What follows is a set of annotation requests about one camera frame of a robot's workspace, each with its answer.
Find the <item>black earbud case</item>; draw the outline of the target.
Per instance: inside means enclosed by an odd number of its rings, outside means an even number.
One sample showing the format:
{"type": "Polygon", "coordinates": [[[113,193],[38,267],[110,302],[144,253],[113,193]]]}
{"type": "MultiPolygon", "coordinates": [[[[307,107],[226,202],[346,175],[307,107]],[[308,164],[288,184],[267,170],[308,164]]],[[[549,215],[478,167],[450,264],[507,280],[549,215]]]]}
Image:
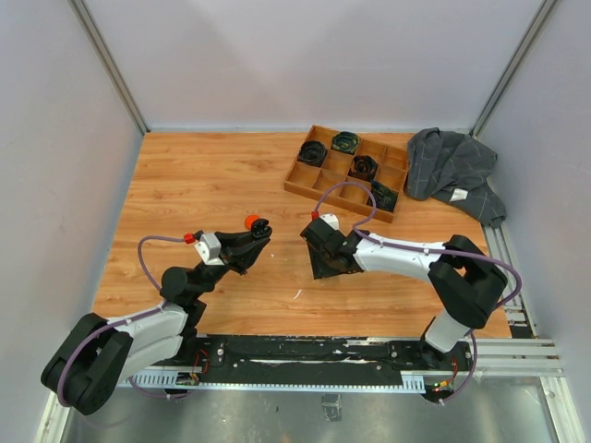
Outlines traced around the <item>black earbud case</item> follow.
{"type": "Polygon", "coordinates": [[[250,225],[250,232],[255,240],[269,238],[272,233],[272,228],[267,219],[258,218],[250,225]]]}

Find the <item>wooden compartment tray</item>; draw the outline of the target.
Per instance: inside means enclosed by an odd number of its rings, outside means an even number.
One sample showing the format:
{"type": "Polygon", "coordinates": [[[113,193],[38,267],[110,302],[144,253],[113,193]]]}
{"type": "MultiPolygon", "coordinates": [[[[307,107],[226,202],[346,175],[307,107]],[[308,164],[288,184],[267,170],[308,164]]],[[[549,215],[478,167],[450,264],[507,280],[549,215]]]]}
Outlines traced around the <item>wooden compartment tray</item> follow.
{"type": "MultiPolygon", "coordinates": [[[[369,155],[378,163],[378,171],[373,180],[378,181],[398,193],[398,203],[402,201],[404,184],[408,173],[406,143],[409,133],[369,134],[356,133],[361,144],[355,155],[347,155],[332,150],[332,137],[338,132],[324,126],[312,126],[301,145],[309,140],[324,144],[327,154],[321,167],[306,165],[297,160],[298,153],[283,181],[283,189],[301,197],[318,200],[328,192],[325,202],[342,210],[359,215],[368,215],[372,206],[368,199],[373,198],[370,182],[348,175],[355,156],[369,155]]],[[[392,222],[394,212],[376,211],[374,218],[381,222],[392,222]]]]}

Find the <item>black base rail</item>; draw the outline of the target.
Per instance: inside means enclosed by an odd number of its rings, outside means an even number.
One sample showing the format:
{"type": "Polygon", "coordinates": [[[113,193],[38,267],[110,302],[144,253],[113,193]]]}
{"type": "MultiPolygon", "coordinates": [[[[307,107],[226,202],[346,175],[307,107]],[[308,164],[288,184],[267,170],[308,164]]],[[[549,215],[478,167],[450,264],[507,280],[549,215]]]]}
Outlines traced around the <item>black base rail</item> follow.
{"type": "Polygon", "coordinates": [[[424,389],[422,373],[454,376],[473,363],[465,341],[442,356],[417,340],[366,337],[204,335],[195,352],[136,375],[164,389],[424,389]]]}

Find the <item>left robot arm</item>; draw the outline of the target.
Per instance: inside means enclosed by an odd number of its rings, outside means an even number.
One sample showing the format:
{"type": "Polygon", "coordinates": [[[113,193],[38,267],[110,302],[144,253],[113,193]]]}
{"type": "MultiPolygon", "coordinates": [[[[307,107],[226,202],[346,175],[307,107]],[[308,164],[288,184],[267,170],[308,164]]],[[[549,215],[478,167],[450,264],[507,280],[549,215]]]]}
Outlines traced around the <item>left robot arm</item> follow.
{"type": "Polygon", "coordinates": [[[155,287],[156,306],[122,317],[83,316],[41,373],[59,403],[83,415],[96,413],[125,379],[155,363],[187,365],[197,356],[197,325],[206,308],[199,299],[228,272],[244,275],[271,240],[266,220],[241,233],[188,233],[195,247],[193,268],[167,269],[155,287]]]}

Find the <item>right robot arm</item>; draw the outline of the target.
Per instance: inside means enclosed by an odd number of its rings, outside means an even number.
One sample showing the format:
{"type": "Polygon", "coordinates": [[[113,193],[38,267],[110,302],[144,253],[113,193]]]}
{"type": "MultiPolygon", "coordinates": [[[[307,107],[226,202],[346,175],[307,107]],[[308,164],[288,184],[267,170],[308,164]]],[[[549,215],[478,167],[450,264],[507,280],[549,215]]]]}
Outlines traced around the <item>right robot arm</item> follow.
{"type": "Polygon", "coordinates": [[[343,234],[329,215],[311,221],[301,237],[316,279],[380,271],[431,284],[442,310],[416,346],[420,362],[430,369],[444,366],[459,340],[486,326],[508,283],[497,263],[458,234],[435,243],[397,241],[363,230],[343,234]]]}

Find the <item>grey crumpled cloth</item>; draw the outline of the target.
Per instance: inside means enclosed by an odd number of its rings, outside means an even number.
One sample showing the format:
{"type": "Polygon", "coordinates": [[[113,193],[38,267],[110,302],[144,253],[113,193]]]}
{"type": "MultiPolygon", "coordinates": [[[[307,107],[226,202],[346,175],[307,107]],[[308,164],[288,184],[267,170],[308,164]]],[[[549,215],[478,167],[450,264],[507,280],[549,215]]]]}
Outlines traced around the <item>grey crumpled cloth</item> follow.
{"type": "Polygon", "coordinates": [[[467,134],[437,127],[407,142],[409,171],[405,193],[416,200],[435,198],[481,224],[498,228],[507,211],[488,185],[498,154],[467,134]]]}

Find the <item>dark red rolled belt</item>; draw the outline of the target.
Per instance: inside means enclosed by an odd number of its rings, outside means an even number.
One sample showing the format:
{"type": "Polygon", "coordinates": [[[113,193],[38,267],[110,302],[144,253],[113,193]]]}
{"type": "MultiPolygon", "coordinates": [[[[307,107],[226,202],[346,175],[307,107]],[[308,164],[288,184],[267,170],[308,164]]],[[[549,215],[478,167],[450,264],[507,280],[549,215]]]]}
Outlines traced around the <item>dark red rolled belt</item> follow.
{"type": "Polygon", "coordinates": [[[359,180],[372,181],[378,171],[378,163],[369,155],[355,156],[348,175],[359,180]]]}

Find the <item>dark green rolled belt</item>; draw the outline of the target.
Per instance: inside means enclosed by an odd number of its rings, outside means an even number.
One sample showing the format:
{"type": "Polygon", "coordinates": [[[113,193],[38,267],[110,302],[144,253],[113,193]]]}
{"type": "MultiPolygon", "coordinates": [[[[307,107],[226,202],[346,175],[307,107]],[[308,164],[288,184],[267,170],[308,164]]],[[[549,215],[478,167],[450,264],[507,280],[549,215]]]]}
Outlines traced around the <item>dark green rolled belt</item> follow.
{"type": "Polygon", "coordinates": [[[398,193],[386,185],[372,180],[370,182],[370,191],[373,198],[368,199],[370,206],[375,205],[378,210],[394,212],[398,201],[398,193]]]}

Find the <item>orange earbud case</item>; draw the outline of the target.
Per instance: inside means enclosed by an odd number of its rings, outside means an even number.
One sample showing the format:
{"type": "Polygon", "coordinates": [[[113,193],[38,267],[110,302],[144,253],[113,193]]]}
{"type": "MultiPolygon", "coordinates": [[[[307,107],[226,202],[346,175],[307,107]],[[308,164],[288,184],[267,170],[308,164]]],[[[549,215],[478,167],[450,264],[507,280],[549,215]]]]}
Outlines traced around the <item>orange earbud case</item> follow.
{"type": "Polygon", "coordinates": [[[250,230],[253,224],[259,219],[259,215],[257,214],[250,214],[245,218],[245,226],[248,230],[250,230]]]}

